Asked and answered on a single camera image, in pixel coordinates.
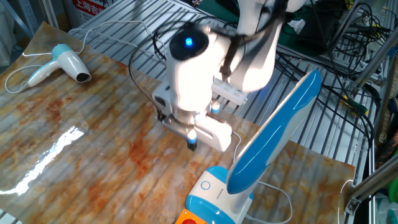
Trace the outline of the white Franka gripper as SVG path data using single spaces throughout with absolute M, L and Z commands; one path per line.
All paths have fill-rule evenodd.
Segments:
M 171 104 L 171 92 L 171 87 L 166 83 L 152 92 L 152 98 L 162 112 L 161 123 L 186 140 L 187 148 L 191 151 L 197 149 L 199 141 L 219 151 L 227 150 L 233 129 L 218 116 L 220 104 L 212 99 L 203 111 L 184 111 Z

